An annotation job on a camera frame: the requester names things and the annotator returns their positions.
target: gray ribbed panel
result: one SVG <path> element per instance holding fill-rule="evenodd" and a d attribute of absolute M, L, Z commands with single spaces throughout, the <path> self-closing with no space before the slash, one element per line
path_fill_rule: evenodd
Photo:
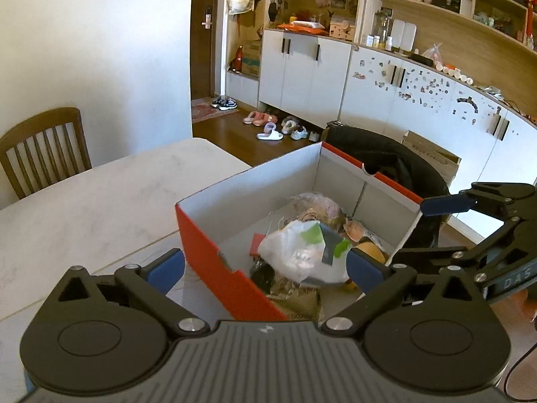
<path fill-rule="evenodd" d="M 272 331 L 261 330 L 269 325 Z M 436 397 L 401 388 L 373 370 L 353 340 L 309 322 L 228 321 L 182 341 L 144 383 L 112 396 L 77 398 L 38 390 L 28 403 L 506 403 L 496 390 Z"/>

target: red rug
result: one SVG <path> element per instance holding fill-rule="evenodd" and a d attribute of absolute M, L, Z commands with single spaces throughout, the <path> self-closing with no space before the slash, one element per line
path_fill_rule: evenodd
<path fill-rule="evenodd" d="M 230 113 L 237 112 L 237 109 L 220 110 L 218 109 L 218 107 L 211 106 L 211 101 L 212 100 L 208 100 L 207 102 L 191 106 L 192 123 L 221 117 L 222 115 L 228 115 Z"/>

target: cabinet handle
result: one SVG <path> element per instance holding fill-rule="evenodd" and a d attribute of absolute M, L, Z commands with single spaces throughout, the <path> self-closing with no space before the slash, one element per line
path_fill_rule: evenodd
<path fill-rule="evenodd" d="M 403 86 L 403 79 L 404 79 L 405 72 L 406 72 L 406 69 L 403 68 L 403 75 L 401 76 L 401 81 L 399 82 L 399 87 Z"/>
<path fill-rule="evenodd" d="M 394 66 L 394 73 L 391 75 L 391 82 L 390 82 L 390 85 L 393 85 L 393 84 L 394 84 L 395 71 L 397 71 L 397 65 Z"/>
<path fill-rule="evenodd" d="M 496 135 L 496 130 L 498 130 L 498 125 L 501 121 L 501 115 L 499 113 L 496 114 L 498 116 L 498 120 L 496 121 L 496 124 L 494 125 L 494 130 L 492 131 L 492 135 Z"/>
<path fill-rule="evenodd" d="M 506 133 L 507 133 L 507 129 L 508 129 L 508 127 L 509 127 L 509 120 L 505 120 L 505 122 L 506 122 L 507 124 L 505 125 L 504 134 L 501 136 L 500 141 L 503 141 L 503 138 L 505 137 L 505 135 L 506 135 Z"/>

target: white handbag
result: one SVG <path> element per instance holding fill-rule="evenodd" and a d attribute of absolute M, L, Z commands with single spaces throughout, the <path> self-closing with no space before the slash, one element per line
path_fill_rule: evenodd
<path fill-rule="evenodd" d="M 227 0 L 229 15 L 237 15 L 253 10 L 254 0 Z"/>

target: wooden chair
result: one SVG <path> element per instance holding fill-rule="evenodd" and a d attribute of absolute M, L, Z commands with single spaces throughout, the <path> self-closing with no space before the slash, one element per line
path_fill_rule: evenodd
<path fill-rule="evenodd" d="M 77 152 L 73 150 L 69 133 L 74 133 L 71 137 L 76 139 Z M 91 162 L 80 111 L 62 107 L 17 124 L 0 138 L 0 164 L 19 199 L 89 170 Z"/>

